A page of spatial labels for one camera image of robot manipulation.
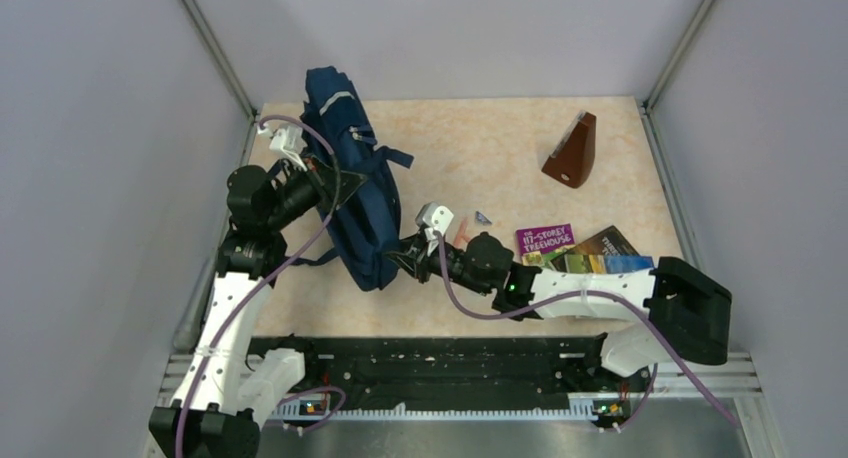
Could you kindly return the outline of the dark brown book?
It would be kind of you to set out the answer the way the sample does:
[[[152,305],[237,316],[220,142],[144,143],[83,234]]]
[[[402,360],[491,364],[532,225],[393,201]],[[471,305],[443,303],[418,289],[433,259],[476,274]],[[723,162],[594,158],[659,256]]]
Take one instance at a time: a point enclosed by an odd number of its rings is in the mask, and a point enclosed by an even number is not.
[[[615,226],[610,225],[567,251],[575,255],[638,256],[634,245]]]

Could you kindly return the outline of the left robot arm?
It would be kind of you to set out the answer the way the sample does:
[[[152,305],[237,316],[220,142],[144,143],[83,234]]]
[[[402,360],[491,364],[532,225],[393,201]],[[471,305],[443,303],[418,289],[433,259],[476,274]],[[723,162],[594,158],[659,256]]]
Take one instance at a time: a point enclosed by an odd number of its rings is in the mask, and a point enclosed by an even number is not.
[[[313,208],[331,214],[366,181],[314,156],[283,180],[259,165],[229,175],[229,229],[217,251],[206,320],[182,382],[149,419],[164,456],[253,457],[285,395],[317,385],[320,364],[296,349],[269,351],[252,373],[245,362],[259,313],[296,259],[283,228]]]

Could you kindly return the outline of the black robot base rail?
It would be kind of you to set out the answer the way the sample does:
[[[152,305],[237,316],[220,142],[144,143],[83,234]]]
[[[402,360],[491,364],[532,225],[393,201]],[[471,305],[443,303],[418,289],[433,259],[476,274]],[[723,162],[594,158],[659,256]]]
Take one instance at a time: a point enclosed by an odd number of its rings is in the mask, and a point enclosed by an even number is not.
[[[248,355],[278,348],[303,353],[305,377],[295,391],[342,389],[345,412],[559,411],[580,394],[645,390],[642,368],[621,377],[594,363],[592,337],[315,338],[261,337]]]

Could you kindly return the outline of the purple treehouse book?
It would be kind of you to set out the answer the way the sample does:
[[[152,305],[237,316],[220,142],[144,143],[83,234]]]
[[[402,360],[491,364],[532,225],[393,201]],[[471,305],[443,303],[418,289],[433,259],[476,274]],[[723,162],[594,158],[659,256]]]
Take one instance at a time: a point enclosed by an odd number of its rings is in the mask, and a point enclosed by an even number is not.
[[[518,229],[515,237],[522,264],[543,268],[576,244],[570,224]]]

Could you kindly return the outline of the green blue book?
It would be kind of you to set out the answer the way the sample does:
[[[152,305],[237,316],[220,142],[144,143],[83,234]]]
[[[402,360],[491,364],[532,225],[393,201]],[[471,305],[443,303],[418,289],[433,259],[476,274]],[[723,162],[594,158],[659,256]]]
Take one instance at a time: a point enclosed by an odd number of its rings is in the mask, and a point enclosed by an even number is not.
[[[635,255],[579,255],[567,253],[527,253],[521,256],[524,265],[540,266],[562,273],[622,274],[651,269],[654,259]]]

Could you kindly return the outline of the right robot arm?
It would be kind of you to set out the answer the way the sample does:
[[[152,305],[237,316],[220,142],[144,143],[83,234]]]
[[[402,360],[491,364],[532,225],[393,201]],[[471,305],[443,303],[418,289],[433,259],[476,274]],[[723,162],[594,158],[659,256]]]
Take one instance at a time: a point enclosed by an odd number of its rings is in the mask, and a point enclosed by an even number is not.
[[[628,322],[599,335],[586,353],[586,375],[600,390],[663,362],[721,366],[728,360],[732,295],[688,262],[663,256],[652,268],[618,273],[568,273],[523,265],[511,250],[483,232],[463,249],[438,231],[423,230],[401,240],[389,260],[425,283],[433,274],[449,298],[455,288],[492,295],[490,314],[479,320],[563,317]]]

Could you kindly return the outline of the navy blue student backpack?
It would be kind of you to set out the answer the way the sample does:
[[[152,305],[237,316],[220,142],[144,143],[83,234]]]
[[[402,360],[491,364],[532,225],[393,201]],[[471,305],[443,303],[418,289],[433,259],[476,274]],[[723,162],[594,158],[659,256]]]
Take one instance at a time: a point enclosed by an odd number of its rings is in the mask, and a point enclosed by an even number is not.
[[[347,74],[333,66],[306,72],[307,100],[300,121],[319,133],[335,152],[343,172],[365,182],[333,214],[327,226],[332,248],[296,266],[321,266],[339,258],[363,291],[382,290],[397,276],[386,257],[400,242],[401,204],[391,162],[409,168],[414,157],[378,143],[359,94]]]

